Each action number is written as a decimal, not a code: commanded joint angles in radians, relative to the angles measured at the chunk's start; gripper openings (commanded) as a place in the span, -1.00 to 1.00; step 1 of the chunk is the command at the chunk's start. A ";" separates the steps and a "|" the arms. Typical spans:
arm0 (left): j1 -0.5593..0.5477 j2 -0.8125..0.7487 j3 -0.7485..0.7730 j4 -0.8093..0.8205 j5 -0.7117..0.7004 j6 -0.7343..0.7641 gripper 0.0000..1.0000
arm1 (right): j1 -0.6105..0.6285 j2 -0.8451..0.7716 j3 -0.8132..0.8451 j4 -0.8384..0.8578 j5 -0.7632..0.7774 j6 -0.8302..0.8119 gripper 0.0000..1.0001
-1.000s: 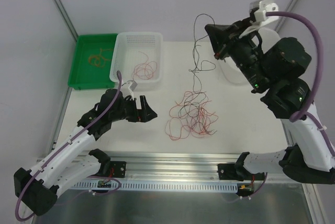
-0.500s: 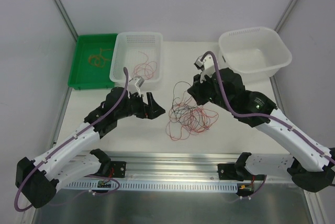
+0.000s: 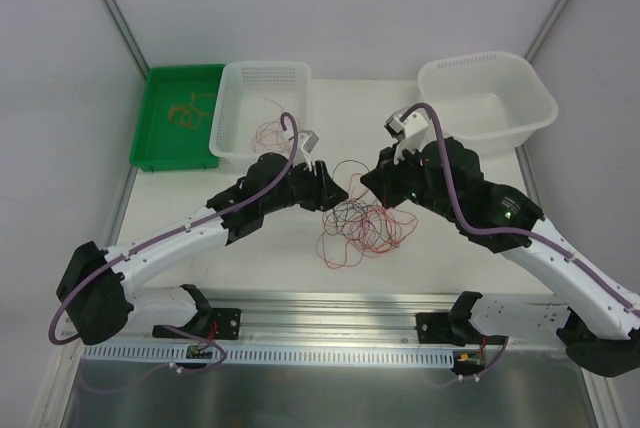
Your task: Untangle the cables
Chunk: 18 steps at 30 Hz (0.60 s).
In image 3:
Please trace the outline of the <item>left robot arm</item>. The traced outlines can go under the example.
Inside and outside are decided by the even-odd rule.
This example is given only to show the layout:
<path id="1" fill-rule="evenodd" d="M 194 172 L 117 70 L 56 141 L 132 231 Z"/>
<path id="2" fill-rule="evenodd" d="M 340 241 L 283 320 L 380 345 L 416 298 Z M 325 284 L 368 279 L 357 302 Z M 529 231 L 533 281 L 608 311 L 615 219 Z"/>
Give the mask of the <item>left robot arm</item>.
<path id="1" fill-rule="evenodd" d="M 262 155 L 234 185 L 158 234 L 104 249 L 95 242 L 79 246 L 56 289 L 61 308 L 54 317 L 68 316 L 71 338 L 87 346 L 128 330 L 205 338 L 219 323 L 195 285 L 149 288 L 147 282 L 187 257 L 256 232 L 271 213 L 294 206 L 327 212 L 347 197 L 322 161 L 294 164 L 277 153 Z"/>

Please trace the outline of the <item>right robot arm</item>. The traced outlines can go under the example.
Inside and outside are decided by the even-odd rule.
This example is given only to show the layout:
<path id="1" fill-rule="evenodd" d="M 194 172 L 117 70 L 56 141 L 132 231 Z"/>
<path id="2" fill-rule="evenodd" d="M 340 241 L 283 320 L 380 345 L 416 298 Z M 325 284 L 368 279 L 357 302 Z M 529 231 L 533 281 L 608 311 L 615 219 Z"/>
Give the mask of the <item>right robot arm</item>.
<path id="1" fill-rule="evenodd" d="M 386 208 L 405 201 L 453 223 L 470 242 L 524 268 L 553 294 L 512 303 L 464 291 L 427 325 L 428 337 L 465 346 L 480 338 L 546 339 L 581 368 L 617 377 L 639 366 L 639 296 L 582 258 L 518 189 L 485 179 L 478 155 L 453 138 L 420 151 L 380 152 L 361 183 Z"/>

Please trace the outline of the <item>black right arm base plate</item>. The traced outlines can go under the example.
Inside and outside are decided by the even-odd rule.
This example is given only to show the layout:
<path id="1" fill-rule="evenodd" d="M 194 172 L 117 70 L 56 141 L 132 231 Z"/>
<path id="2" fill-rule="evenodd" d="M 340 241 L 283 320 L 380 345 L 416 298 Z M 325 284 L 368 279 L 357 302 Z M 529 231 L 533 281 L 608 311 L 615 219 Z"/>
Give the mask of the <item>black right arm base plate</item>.
<path id="1" fill-rule="evenodd" d="M 455 336 L 445 312 L 416 313 L 415 328 L 420 344 L 455 344 Z"/>

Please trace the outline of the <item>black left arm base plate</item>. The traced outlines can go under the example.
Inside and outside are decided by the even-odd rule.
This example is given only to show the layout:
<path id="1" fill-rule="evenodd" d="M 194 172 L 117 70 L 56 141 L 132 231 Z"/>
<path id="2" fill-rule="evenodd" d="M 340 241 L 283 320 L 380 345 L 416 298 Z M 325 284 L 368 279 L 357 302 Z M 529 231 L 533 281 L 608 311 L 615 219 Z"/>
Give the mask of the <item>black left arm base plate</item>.
<path id="1" fill-rule="evenodd" d="M 238 308 L 209 308 L 199 311 L 183 325 L 173 327 L 190 335 L 209 340 L 237 340 L 241 327 Z"/>

